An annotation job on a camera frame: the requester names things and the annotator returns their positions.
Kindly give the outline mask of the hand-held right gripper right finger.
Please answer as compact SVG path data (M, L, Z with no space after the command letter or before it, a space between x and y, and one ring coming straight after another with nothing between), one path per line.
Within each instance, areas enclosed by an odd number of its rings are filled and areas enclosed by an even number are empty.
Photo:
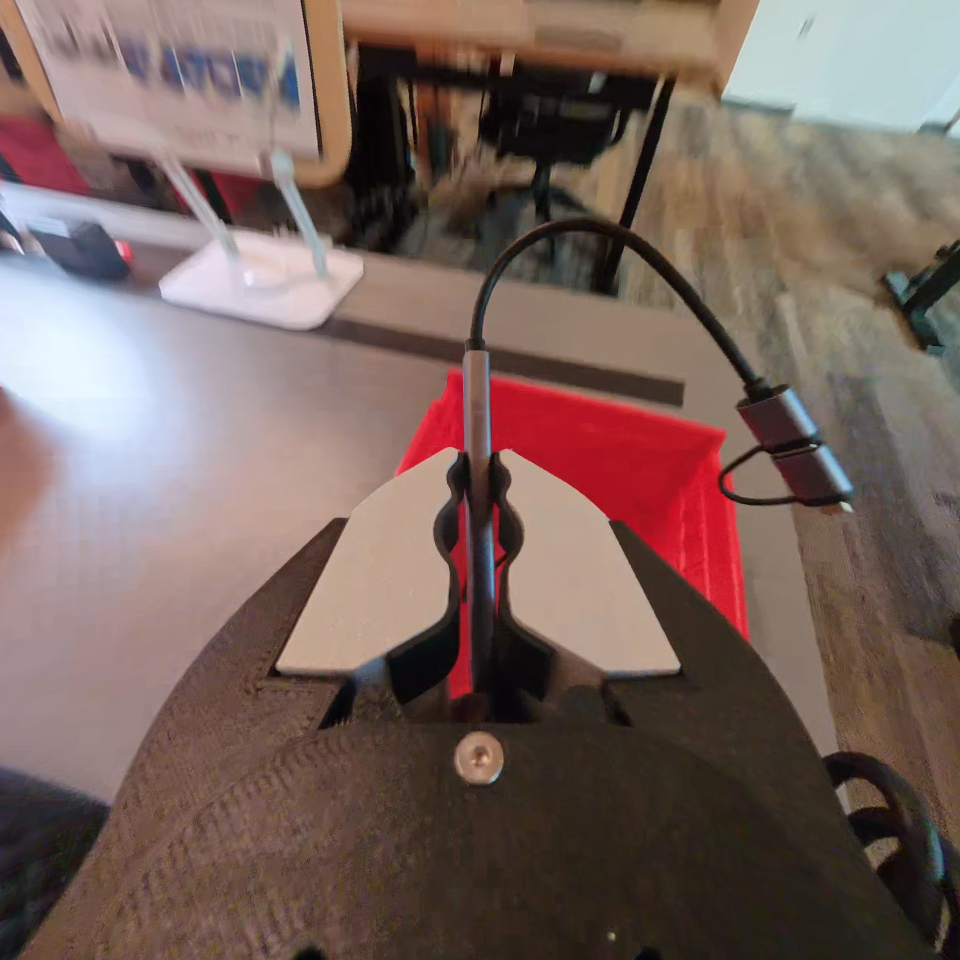
M612 681L675 677L681 662L606 513L514 450L501 482L501 663L539 702Z

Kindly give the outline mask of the wooden office desk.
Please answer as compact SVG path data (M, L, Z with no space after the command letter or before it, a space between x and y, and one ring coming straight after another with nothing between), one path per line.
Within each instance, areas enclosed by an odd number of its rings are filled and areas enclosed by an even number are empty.
M347 1L343 30L357 59L351 240L393 254L426 197L413 162L437 147L451 162L450 91L523 83L644 114L646 127L619 225L634 225L678 83L720 97L759 6L722 2ZM470 229L487 246L506 237L494 207Z

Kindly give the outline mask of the dark small box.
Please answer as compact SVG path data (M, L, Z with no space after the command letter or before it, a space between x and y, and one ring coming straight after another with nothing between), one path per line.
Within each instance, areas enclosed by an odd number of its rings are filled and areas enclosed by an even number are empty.
M31 238L66 273L98 282L126 282L131 267L102 225L90 221L34 219Z

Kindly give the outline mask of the grey usb hub with cable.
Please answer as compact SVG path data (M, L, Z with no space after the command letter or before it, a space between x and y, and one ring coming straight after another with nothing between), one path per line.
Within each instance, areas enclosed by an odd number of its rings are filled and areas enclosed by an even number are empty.
M747 360L724 323L676 267L651 243L619 223L593 216L538 225L512 242L489 269L476 295L462 356L463 439L466 457L466 602L469 610L470 676L475 692L487 693L495 671L496 562L493 479L491 360L485 319L500 279L521 254L541 241L567 234L611 240L639 257L669 287L709 336L739 379L744 398L737 411L755 446L721 469L718 489L746 507L801 505L824 513L853 510L854 486L825 442L809 411L788 386L773 386ZM729 475L759 454L774 464L788 495L757 498L735 492Z

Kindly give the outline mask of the printed instruction sheet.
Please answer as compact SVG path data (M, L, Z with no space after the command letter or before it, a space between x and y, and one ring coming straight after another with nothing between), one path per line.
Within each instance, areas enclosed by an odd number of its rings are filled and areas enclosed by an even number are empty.
M302 2L17 2L62 118L245 167L322 156Z

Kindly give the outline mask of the white sheet stand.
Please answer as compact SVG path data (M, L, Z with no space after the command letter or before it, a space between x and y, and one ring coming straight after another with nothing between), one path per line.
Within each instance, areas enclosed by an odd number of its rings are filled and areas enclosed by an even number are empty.
M274 150L268 165L293 215L296 237L232 229L215 213L183 162L162 157L161 169L211 241L168 271L158 291L172 306L280 330L317 330L362 280L364 260L318 233L289 153Z

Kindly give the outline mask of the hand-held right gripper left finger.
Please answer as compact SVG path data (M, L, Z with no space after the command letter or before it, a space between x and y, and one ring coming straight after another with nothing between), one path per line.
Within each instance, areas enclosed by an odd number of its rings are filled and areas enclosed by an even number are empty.
M442 685L461 641L463 454L446 447L345 520L275 662L281 677L386 686L402 705Z

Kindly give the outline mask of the red plastic bin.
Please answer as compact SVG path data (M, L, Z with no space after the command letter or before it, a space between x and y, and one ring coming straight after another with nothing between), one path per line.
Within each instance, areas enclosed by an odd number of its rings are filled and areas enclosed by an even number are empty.
M513 450L573 486L608 517L680 661L706 684L756 668L749 642L737 510L718 488L724 431L665 414L501 378L490 382L495 551L494 675L490 698L520 692L501 662L498 454ZM475 692L466 668L454 697Z

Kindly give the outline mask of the black office chair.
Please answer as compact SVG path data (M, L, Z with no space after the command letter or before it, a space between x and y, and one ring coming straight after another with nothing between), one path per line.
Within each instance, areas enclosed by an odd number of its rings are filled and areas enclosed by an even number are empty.
M575 91L553 94L529 83L504 82L486 98L478 121L479 141L494 150L498 160L534 162L528 184L491 191L487 203L510 197L520 207L531 199L537 221L553 219L558 207L586 213L587 207L567 190L553 185L560 164L590 167L624 137L634 109L621 107Z

